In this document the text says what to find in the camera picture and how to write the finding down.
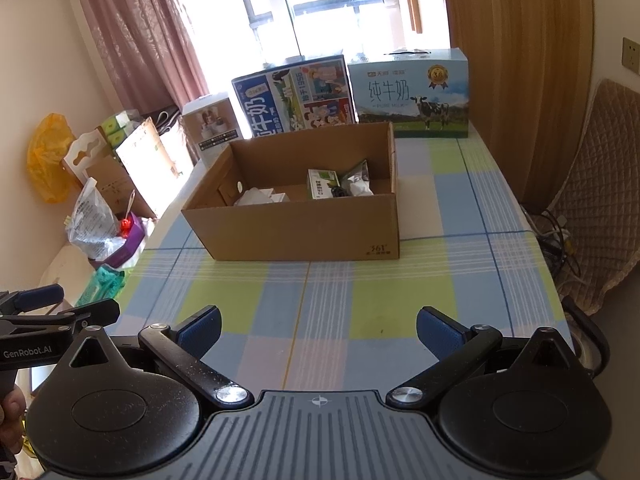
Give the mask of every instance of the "purple container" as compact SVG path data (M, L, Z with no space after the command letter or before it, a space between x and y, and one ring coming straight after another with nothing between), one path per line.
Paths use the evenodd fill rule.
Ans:
M140 218L135 216L133 213L129 213L131 215L131 219L133 220L133 224L131 225L131 231L129 232L129 237L127 237L127 241L124 242L124 245L115 251L111 256L109 256L103 262L97 262L96 260L89 260L89 263L92 264L94 269L97 269L102 264L107 264L113 269L117 269L119 266L123 265L127 260L132 257L142 240L145 239L145 230L142 227L142 223L140 222Z

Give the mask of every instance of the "wall socket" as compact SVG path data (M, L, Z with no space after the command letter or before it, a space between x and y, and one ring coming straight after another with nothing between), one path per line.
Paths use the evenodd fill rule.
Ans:
M640 74L640 44L622 38L622 66Z

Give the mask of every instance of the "quilted fabric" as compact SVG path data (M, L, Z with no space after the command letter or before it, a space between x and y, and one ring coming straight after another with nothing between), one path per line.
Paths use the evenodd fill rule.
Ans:
M640 94L600 82L578 154L550 206L567 218L582 281L561 276L558 293L587 314L640 259Z

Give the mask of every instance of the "wooden panel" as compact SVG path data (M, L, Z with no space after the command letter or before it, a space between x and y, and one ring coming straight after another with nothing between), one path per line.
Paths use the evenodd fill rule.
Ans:
M518 199L547 206L578 147L593 0L446 0L469 58L470 116Z

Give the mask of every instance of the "tablecloth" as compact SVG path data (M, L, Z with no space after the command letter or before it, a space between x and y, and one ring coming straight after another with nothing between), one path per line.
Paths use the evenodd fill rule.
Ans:
M433 364L415 335L424 305L462 324L569 338L536 239L473 130L468 139L396 139L400 259L216 262L180 206L159 221L119 296L110 333L179 322L207 304L223 334L203 361L249 388L387 390Z

